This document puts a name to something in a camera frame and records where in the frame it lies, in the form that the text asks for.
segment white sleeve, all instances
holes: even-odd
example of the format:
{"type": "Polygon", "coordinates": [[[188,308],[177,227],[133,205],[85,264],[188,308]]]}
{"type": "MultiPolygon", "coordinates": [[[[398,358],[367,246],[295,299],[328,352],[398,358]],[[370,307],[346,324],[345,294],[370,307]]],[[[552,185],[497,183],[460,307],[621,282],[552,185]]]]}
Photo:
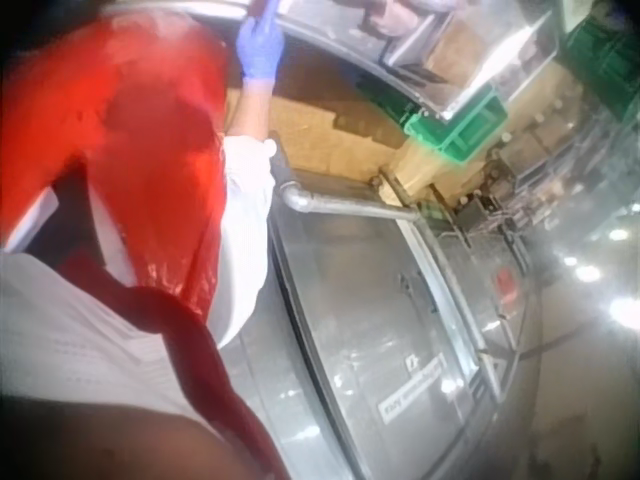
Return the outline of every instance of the white sleeve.
{"type": "Polygon", "coordinates": [[[275,180],[275,144],[226,137],[227,205],[222,217],[218,285],[207,321],[218,344],[237,335],[255,308],[267,276],[267,216],[275,180]]]}

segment person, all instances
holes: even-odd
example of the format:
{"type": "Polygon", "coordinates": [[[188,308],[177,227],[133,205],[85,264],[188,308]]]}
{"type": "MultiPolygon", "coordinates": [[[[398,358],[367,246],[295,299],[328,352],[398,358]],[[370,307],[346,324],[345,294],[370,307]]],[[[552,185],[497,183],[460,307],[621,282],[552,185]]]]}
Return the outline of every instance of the person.
{"type": "Polygon", "coordinates": [[[5,82],[9,478],[288,478],[205,323],[221,322],[216,340],[228,341],[266,275],[274,182],[264,142],[284,49],[277,4],[238,34],[243,87],[226,162],[216,133],[221,43],[187,16],[101,19],[5,82]],[[233,278],[217,278],[220,245],[233,278]],[[228,282],[239,296],[229,318],[207,317],[215,287],[228,282]]]}

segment blue nitrile glove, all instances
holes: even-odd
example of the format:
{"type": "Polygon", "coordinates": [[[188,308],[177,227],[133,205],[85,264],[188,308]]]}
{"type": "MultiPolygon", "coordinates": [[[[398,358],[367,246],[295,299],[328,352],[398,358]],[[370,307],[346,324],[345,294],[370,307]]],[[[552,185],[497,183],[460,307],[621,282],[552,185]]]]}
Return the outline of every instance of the blue nitrile glove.
{"type": "Polygon", "coordinates": [[[280,0],[267,0],[259,19],[248,17],[238,33],[236,51],[245,80],[274,80],[284,50],[284,34],[276,23],[280,0]]]}

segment label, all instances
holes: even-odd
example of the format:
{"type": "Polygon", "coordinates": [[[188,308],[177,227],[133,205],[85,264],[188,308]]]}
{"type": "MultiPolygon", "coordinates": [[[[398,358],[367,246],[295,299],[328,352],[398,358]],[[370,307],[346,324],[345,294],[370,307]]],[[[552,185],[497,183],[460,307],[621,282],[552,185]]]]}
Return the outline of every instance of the label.
{"type": "Polygon", "coordinates": [[[398,415],[404,412],[422,392],[429,388],[442,374],[440,357],[436,357],[402,387],[396,390],[386,400],[378,405],[378,411],[384,424],[390,423],[398,415]]]}

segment green crate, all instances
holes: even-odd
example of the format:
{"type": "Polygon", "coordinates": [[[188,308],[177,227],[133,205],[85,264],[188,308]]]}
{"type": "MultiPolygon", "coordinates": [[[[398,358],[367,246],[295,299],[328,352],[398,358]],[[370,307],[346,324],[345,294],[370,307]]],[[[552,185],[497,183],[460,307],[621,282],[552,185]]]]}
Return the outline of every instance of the green crate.
{"type": "Polygon", "coordinates": [[[502,102],[489,85],[446,124],[422,115],[416,103],[379,80],[362,78],[357,87],[407,135],[457,164],[471,159],[507,120],[502,102]]]}
{"type": "Polygon", "coordinates": [[[564,59],[611,112],[626,122],[640,105],[640,41],[588,18],[567,38],[564,59]]]}

